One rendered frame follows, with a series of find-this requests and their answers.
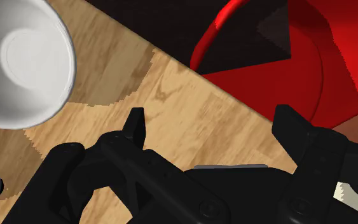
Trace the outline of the white bowl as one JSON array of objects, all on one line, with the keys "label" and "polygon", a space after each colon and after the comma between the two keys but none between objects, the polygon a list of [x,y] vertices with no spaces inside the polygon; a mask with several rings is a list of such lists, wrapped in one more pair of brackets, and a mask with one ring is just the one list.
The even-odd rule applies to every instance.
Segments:
[{"label": "white bowl", "polygon": [[46,0],[0,0],[0,129],[55,116],[76,78],[74,44]]}]

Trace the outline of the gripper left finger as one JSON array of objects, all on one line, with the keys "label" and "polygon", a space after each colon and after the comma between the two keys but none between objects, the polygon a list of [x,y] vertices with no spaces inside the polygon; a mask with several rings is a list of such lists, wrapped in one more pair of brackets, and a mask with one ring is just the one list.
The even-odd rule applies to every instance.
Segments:
[{"label": "gripper left finger", "polygon": [[131,212],[128,224],[229,224],[215,193],[153,150],[144,150],[145,115],[133,108],[123,128],[90,148],[53,147],[2,224],[79,224],[96,189],[109,187]]}]

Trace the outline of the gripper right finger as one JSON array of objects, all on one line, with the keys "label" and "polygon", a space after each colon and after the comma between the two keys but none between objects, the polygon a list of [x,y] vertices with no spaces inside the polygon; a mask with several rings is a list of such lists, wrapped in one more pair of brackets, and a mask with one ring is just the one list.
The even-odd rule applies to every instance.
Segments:
[{"label": "gripper right finger", "polygon": [[280,197],[276,224],[358,224],[358,211],[333,197],[339,182],[358,193],[358,143],[314,127],[284,104],[275,108],[272,134],[297,165]]}]

